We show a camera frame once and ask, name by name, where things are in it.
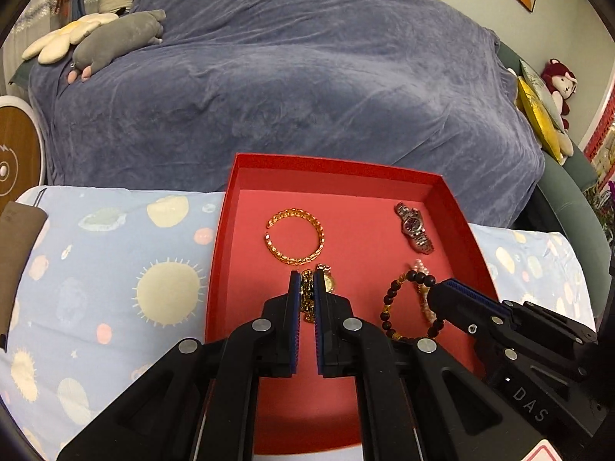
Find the gold wrist watch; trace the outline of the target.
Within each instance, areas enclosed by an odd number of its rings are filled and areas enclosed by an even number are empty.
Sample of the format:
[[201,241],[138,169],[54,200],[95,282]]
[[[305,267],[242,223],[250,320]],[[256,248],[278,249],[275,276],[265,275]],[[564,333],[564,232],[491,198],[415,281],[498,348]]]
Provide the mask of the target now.
[[323,275],[324,287],[327,292],[334,292],[336,288],[336,281],[332,277],[331,267],[327,264],[319,263],[316,265],[316,270],[320,270]]

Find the red cardboard tray box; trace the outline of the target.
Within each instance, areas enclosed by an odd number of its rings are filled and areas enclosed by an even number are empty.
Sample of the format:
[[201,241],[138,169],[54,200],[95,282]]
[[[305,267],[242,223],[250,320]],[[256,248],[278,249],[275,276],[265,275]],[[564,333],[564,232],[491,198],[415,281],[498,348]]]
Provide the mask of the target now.
[[[420,210],[434,252],[415,252],[394,207]],[[391,281],[421,261],[438,279],[456,278],[487,297],[496,290],[457,201],[438,175],[400,167],[290,155],[240,154],[222,207],[211,276],[205,337],[221,339],[254,320],[267,298],[289,286],[291,267],[264,243],[270,217],[301,208],[320,220],[335,291],[357,317],[377,323]],[[261,456],[306,455],[360,442],[353,379],[317,372],[315,330],[300,327],[297,371],[259,383],[254,450]]]

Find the dark silver wrist watch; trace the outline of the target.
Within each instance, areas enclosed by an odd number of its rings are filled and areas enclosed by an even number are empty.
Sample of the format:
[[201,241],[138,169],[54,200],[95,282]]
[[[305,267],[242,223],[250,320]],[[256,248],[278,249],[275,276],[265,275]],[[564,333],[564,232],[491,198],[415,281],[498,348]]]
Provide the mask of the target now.
[[419,254],[431,255],[434,252],[434,245],[426,234],[420,210],[399,202],[395,205],[394,211],[401,220],[401,231],[411,248]]

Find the green sofa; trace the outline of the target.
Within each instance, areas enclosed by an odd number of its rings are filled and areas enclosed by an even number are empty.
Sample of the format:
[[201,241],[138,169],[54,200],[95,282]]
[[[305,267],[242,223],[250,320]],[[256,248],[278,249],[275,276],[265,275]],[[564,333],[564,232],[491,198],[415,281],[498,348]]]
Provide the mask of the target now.
[[552,156],[505,228],[473,226],[501,301],[530,302],[596,330],[607,307],[611,248],[577,182]]

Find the yellow gold pillow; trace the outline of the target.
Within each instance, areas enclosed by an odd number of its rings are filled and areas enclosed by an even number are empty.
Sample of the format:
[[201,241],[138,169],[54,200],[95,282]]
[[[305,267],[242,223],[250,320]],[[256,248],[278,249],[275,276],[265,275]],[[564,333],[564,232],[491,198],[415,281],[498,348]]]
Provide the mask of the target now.
[[560,166],[566,163],[574,155],[570,137],[566,131],[559,131],[555,127],[542,102],[521,75],[517,77],[516,103],[530,122],[542,149]]

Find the grey green pillow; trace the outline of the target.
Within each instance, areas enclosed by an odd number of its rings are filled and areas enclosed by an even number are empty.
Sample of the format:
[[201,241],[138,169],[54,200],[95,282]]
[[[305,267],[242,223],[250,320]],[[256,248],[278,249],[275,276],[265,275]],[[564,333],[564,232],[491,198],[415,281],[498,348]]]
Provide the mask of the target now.
[[523,79],[538,96],[555,127],[564,132],[566,128],[562,119],[563,101],[552,95],[541,76],[526,61],[520,60],[519,63]]

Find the red monkey plush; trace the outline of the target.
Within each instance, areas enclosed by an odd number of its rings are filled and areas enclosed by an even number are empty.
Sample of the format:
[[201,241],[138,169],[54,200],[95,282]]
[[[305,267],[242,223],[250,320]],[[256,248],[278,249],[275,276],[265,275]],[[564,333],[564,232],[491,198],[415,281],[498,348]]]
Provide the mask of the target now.
[[559,116],[563,124],[563,130],[567,131],[569,122],[566,117],[569,115],[569,105],[567,100],[577,91],[577,78],[574,73],[556,58],[551,58],[545,63],[541,73],[548,91],[552,94],[552,100],[559,111]]

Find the purple blue bed blanket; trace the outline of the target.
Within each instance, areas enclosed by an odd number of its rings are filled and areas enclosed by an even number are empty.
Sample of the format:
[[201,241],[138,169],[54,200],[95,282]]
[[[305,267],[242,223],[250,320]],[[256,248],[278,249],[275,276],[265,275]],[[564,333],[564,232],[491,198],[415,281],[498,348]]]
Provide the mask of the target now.
[[161,44],[86,81],[35,66],[55,185],[213,192],[238,153],[441,175],[472,223],[505,227],[544,171],[495,33],[441,0],[133,0]]

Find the brown notebook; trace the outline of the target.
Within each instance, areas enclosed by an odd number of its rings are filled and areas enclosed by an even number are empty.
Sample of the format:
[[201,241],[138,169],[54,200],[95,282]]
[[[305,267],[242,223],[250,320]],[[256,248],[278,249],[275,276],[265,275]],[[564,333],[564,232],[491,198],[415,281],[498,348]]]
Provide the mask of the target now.
[[1,350],[7,350],[17,290],[28,258],[47,220],[37,206],[9,202],[1,213]]

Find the round wooden white device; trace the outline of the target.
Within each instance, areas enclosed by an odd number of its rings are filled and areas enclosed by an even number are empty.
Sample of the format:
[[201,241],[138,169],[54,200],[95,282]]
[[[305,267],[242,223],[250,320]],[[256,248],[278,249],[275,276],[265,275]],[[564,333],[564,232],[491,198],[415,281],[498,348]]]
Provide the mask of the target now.
[[15,96],[1,101],[1,209],[45,182],[44,141],[30,105]]

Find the grey plush toy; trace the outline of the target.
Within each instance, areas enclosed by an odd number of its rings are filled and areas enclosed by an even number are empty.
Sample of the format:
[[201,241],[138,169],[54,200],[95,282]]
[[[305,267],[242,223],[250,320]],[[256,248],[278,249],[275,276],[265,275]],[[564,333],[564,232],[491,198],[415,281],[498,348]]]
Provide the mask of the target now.
[[75,48],[67,81],[87,80],[116,58],[163,42],[164,10],[129,13],[93,30]]

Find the flower shaped cream cushion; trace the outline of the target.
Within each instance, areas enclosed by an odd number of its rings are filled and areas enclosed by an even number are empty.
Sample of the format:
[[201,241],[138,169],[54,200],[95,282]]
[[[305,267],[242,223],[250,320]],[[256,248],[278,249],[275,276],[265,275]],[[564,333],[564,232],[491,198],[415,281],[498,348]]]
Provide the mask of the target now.
[[64,58],[71,46],[78,45],[98,27],[117,20],[116,13],[90,13],[60,29],[42,36],[22,53],[22,60],[35,58],[41,65],[52,65]]

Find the white curtain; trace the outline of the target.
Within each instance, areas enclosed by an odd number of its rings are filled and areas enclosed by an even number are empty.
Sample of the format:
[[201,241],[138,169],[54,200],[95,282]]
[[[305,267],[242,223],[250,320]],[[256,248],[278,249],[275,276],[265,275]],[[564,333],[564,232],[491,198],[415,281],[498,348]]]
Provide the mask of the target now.
[[99,0],[29,0],[1,46],[1,95],[28,98],[24,88],[9,80],[22,63],[22,53],[48,32],[86,15],[97,13]]

